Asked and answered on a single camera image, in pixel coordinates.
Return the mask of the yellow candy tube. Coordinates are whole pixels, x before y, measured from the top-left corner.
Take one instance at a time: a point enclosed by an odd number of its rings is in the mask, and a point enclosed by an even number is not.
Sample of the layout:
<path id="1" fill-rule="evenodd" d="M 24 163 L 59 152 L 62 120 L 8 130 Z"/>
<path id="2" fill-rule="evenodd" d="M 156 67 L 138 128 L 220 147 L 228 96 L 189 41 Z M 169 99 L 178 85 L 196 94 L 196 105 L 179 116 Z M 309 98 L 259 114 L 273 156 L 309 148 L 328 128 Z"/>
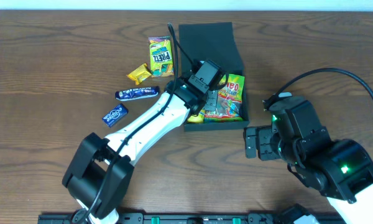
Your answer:
<path id="1" fill-rule="evenodd" d="M 203 123 L 204 117 L 205 117 L 204 114 L 191 115 L 187 119 L 187 123 L 195 123 L 195 124 Z"/>

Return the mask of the small yellow candy wrapper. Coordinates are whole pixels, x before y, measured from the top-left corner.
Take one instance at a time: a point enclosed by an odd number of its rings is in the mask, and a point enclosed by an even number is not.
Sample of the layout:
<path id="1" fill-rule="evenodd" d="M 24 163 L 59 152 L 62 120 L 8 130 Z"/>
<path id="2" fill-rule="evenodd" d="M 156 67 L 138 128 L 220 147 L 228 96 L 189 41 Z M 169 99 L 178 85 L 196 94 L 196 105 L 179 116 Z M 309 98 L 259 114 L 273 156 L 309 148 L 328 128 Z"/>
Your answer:
<path id="1" fill-rule="evenodd" d="M 140 85 L 145 79 L 149 78 L 152 74 L 147 68 L 147 64 L 143 63 L 141 66 L 136 68 L 134 71 L 127 75 L 128 78 L 135 81 L 136 85 Z"/>

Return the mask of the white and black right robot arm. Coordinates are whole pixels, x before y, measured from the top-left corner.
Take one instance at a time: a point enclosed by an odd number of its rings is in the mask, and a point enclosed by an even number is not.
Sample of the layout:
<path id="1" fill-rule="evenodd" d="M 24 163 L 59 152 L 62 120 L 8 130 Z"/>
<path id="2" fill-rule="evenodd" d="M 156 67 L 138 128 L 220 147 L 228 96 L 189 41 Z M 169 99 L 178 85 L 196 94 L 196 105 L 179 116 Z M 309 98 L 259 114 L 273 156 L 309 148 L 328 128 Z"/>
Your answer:
<path id="1" fill-rule="evenodd" d="M 247 158 L 281 159 L 305 187 L 327 198 L 346 223 L 373 223 L 373 160 L 352 139 L 332 140 L 302 96 L 270 106 L 267 126 L 244 129 Z"/>

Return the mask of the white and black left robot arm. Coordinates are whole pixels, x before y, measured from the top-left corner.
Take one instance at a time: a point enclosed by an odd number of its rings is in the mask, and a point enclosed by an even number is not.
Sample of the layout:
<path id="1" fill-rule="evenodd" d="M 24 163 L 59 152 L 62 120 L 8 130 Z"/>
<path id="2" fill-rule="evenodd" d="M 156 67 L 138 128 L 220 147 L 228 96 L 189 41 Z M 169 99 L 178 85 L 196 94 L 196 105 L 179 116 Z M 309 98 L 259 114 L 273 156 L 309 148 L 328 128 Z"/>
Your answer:
<path id="1" fill-rule="evenodd" d="M 112 134 L 85 137 L 62 179 L 83 208 L 77 223 L 116 223 L 138 160 L 169 131 L 181 126 L 206 104 L 208 93 L 226 81 L 206 85 L 181 78 L 168 83 L 155 104 L 132 123 Z"/>

